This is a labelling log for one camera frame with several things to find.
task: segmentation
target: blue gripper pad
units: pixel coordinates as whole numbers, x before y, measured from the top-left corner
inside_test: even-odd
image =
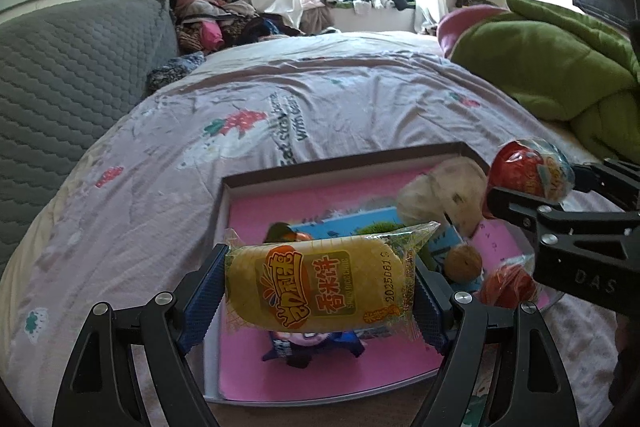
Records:
[[[183,327],[176,344],[183,355],[186,355],[192,347],[204,340],[213,316],[225,294],[225,253],[227,251],[226,245],[217,245],[200,270],[187,274],[182,280],[188,284],[191,282],[191,280],[187,280],[190,276],[193,276],[194,281],[201,279],[199,284],[194,285],[195,288],[191,291],[191,296],[188,297],[182,311]],[[176,288],[176,294],[182,284],[181,282]]]
[[[439,274],[431,272],[434,277],[442,277]],[[446,295],[441,296],[444,305],[450,308],[446,300]],[[441,355],[446,354],[449,349],[450,339],[447,335],[447,325],[445,312],[438,304],[438,299],[431,293],[430,287],[425,284],[422,277],[415,277],[414,290],[414,319],[424,341],[430,346],[435,347],[436,351]]]

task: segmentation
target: black metal bracket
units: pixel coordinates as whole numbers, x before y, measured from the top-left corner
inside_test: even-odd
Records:
[[[487,344],[500,344],[500,351],[481,427],[578,426],[562,360],[535,304],[512,311],[485,306],[469,293],[454,294],[442,275],[419,259],[415,293],[418,327],[444,359],[412,427],[462,424]]]
[[[96,304],[84,322],[63,376],[54,427],[150,427],[131,346],[145,347],[151,378],[172,427],[218,427],[185,356],[199,344],[224,294],[226,245],[174,292],[146,305],[114,311]]]
[[[572,166],[575,189],[626,212],[565,212],[559,203],[492,188],[495,217],[536,234],[536,281],[628,317],[640,317],[640,168],[617,160]]]

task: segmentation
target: green blanket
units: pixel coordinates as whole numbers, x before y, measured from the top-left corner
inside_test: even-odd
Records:
[[[569,122],[594,155],[640,163],[640,66],[604,23],[533,0],[466,31],[451,60],[542,120]]]

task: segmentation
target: round candy container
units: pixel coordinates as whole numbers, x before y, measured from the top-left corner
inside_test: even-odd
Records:
[[[559,202],[574,184],[574,170],[566,156],[548,141],[532,138],[514,140],[500,149],[489,171],[487,190],[503,187]],[[486,202],[482,213],[493,217]]]

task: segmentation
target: red candy package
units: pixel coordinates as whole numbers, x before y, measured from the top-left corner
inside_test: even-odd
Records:
[[[538,138],[519,139],[500,149],[487,181],[487,190],[510,188],[558,202],[574,188],[575,174],[556,146]],[[482,204],[482,214],[493,218],[486,203]]]
[[[530,263],[531,256],[522,256],[500,265],[482,282],[478,299],[483,304],[511,310],[523,301],[536,302],[540,286],[527,271],[526,266]]]

